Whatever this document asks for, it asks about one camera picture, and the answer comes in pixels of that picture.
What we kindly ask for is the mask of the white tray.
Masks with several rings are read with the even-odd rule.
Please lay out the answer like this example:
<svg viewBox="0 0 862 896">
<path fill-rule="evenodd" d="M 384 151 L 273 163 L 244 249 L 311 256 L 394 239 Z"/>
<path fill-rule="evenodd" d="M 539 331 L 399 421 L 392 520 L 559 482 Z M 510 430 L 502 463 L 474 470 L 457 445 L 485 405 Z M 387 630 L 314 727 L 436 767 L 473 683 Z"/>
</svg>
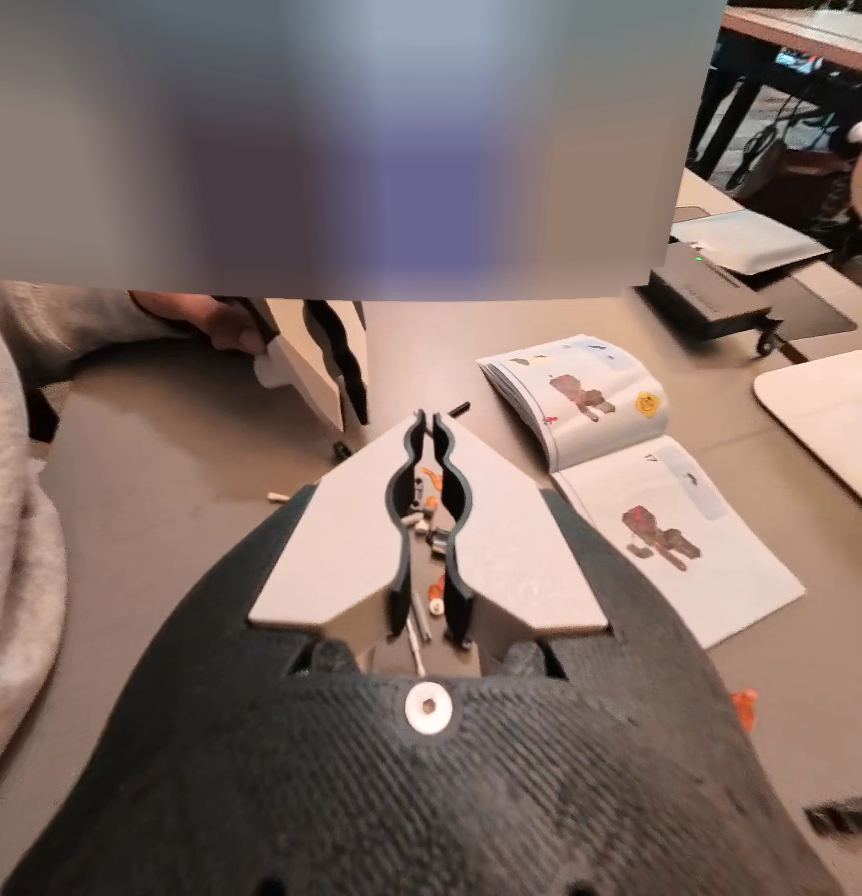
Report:
<svg viewBox="0 0 862 896">
<path fill-rule="evenodd" d="M 862 350 L 759 375 L 755 398 L 862 501 Z"/>
</svg>

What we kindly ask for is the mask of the lego instruction booklet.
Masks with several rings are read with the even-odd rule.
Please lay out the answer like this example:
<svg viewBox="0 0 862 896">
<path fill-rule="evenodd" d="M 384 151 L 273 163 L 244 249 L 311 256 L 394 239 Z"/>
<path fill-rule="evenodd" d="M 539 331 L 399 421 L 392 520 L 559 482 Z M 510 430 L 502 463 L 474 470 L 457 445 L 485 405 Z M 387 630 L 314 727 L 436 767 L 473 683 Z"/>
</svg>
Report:
<svg viewBox="0 0 862 896">
<path fill-rule="evenodd" d="M 805 586 L 666 433 L 670 401 L 636 357 L 579 334 L 477 364 L 539 438 L 561 496 L 702 647 L 804 597 Z"/>
</svg>

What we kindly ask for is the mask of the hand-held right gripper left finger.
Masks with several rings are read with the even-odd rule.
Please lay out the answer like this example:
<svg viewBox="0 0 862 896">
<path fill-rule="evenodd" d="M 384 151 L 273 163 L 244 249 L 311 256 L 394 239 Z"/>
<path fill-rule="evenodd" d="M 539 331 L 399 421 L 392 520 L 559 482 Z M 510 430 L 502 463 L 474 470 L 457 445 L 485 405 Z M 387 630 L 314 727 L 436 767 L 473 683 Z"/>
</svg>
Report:
<svg viewBox="0 0 862 896">
<path fill-rule="evenodd" d="M 306 489 L 249 611 L 251 628 L 303 636 L 355 671 L 402 634 L 412 599 L 403 520 L 424 442 L 425 411 L 415 410 Z"/>
</svg>

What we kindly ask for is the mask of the dark grey mat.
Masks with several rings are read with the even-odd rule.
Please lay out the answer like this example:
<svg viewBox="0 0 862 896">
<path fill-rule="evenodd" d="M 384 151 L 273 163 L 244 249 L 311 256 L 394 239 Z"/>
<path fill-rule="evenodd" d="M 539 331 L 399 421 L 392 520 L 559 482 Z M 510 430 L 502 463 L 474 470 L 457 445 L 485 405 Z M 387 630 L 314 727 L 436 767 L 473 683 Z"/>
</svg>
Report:
<svg viewBox="0 0 862 896">
<path fill-rule="evenodd" d="M 791 273 L 776 270 L 741 276 L 741 281 L 770 304 L 771 319 L 780 319 L 777 336 L 784 342 L 857 329 L 856 323 L 819 297 Z"/>
</svg>

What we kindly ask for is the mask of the black lego tyre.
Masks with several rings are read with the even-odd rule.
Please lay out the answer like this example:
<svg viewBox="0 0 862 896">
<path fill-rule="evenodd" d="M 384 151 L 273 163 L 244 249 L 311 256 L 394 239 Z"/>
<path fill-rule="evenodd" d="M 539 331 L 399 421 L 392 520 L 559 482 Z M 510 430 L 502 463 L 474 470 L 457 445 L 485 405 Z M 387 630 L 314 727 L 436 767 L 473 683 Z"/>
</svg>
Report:
<svg viewBox="0 0 862 896">
<path fill-rule="evenodd" d="M 862 836 L 862 797 L 825 801 L 804 808 L 813 831 L 828 838 Z"/>
</svg>

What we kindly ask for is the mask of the black box device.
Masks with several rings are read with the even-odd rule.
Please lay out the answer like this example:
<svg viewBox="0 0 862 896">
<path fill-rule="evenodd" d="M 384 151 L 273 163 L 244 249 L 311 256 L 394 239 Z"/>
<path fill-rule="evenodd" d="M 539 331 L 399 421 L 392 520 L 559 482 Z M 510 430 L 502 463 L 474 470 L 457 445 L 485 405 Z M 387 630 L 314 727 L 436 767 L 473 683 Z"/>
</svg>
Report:
<svg viewBox="0 0 862 896">
<path fill-rule="evenodd" d="M 668 245 L 641 293 L 674 328 L 700 342 L 772 324 L 771 304 L 760 293 L 683 242 Z"/>
</svg>

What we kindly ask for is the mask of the white padded envelope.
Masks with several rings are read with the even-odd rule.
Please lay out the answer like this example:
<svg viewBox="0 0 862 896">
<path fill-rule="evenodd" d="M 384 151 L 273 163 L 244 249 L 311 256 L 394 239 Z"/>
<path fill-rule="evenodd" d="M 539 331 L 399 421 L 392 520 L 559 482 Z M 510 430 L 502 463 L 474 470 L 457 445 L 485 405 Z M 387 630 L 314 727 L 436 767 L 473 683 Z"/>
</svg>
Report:
<svg viewBox="0 0 862 896">
<path fill-rule="evenodd" d="M 675 222 L 671 237 L 691 246 L 703 259 L 742 276 L 830 254 L 817 240 L 748 209 Z"/>
</svg>

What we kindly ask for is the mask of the person's left forearm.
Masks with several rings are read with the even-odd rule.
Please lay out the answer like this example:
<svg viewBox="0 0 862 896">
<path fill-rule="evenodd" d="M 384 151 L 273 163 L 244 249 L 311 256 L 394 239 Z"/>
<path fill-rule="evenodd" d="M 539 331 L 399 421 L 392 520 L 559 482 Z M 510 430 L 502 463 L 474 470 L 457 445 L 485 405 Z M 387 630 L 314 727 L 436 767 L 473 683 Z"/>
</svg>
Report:
<svg viewBox="0 0 862 896">
<path fill-rule="evenodd" d="M 55 382 L 73 362 L 114 344 L 186 335 L 123 290 L 0 280 L 0 393 Z"/>
</svg>

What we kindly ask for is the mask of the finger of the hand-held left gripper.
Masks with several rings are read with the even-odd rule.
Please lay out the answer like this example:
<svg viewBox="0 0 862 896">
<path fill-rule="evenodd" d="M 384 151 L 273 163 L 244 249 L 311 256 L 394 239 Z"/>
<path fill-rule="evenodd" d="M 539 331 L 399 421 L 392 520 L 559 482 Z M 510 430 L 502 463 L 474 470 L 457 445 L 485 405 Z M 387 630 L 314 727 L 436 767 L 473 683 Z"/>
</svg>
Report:
<svg viewBox="0 0 862 896">
<path fill-rule="evenodd" d="M 308 301 L 303 317 L 320 353 L 317 370 L 331 388 L 325 412 L 330 425 L 346 425 L 347 407 L 360 425 L 367 425 L 370 375 L 361 304 L 350 300 Z"/>
<path fill-rule="evenodd" d="M 265 301 L 280 331 L 280 345 L 289 367 L 290 385 L 295 387 L 319 420 L 334 431 L 343 433 L 345 427 L 331 426 L 325 415 L 330 406 L 331 388 L 325 375 L 317 370 L 320 353 L 304 322 L 304 303 L 278 298 L 267 298 Z"/>
</svg>

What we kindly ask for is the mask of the wooden table with black legs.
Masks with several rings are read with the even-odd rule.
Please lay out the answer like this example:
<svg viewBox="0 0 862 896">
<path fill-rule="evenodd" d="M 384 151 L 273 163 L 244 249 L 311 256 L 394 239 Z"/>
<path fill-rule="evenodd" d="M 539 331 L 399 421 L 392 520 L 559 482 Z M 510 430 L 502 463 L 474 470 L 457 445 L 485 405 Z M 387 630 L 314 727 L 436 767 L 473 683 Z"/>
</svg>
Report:
<svg viewBox="0 0 862 896">
<path fill-rule="evenodd" d="M 862 14 L 729 4 L 708 66 L 686 168 L 710 180 L 764 88 L 842 125 L 862 112 Z"/>
</svg>

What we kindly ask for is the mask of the cluster of small lego pieces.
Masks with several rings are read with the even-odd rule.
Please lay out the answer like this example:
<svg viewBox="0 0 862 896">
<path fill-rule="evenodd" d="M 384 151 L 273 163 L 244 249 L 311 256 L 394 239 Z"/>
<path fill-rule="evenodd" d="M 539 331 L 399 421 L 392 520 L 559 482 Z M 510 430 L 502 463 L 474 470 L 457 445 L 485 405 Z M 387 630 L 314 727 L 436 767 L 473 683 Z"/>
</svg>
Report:
<svg viewBox="0 0 862 896">
<path fill-rule="evenodd" d="M 413 500 L 402 517 L 406 529 L 430 551 L 432 559 L 442 561 L 449 532 L 436 524 L 437 510 L 441 506 L 442 475 L 427 467 L 421 468 L 413 479 Z M 413 589 L 411 615 L 421 644 L 430 644 L 434 638 L 431 619 L 442 619 L 446 575 L 439 570 L 437 577 L 424 590 Z"/>
</svg>

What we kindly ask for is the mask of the person's left hand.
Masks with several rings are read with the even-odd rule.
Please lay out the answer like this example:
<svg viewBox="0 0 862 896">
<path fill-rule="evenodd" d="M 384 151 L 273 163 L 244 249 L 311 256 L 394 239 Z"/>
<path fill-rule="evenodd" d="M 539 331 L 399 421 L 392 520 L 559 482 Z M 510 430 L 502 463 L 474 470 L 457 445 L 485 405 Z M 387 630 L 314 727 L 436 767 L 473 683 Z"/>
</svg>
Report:
<svg viewBox="0 0 862 896">
<path fill-rule="evenodd" d="M 217 350 L 236 350 L 257 357 L 266 349 L 252 314 L 235 300 L 209 295 L 131 290 L 145 314 L 175 328 L 198 330 Z"/>
</svg>

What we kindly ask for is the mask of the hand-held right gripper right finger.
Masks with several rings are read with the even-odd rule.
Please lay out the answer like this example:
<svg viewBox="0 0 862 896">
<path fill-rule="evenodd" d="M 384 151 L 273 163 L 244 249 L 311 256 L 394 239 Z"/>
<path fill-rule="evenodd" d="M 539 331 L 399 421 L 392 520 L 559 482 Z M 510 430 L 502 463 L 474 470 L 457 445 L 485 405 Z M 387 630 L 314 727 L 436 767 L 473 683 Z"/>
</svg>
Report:
<svg viewBox="0 0 862 896">
<path fill-rule="evenodd" d="M 450 415 L 433 421 L 452 642 L 495 658 L 520 643 L 604 633 L 608 621 L 547 499 L 554 494 Z"/>
</svg>

